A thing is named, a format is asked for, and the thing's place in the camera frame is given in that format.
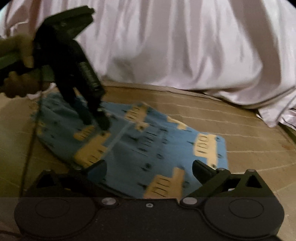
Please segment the person left hand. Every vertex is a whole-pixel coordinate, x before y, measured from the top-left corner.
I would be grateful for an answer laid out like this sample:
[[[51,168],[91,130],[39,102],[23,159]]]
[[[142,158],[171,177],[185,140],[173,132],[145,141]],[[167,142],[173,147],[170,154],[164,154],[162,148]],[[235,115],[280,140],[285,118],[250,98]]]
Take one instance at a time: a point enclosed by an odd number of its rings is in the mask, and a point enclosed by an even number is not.
[[[15,50],[19,51],[23,64],[27,68],[34,67],[33,39],[30,35],[18,34],[1,39],[1,56]],[[39,87],[39,81],[31,75],[18,76],[15,71],[11,71],[8,77],[4,79],[1,93],[4,93],[8,98],[25,97],[28,94],[36,94],[40,90],[46,91],[50,85],[50,83],[45,82],[42,87]]]

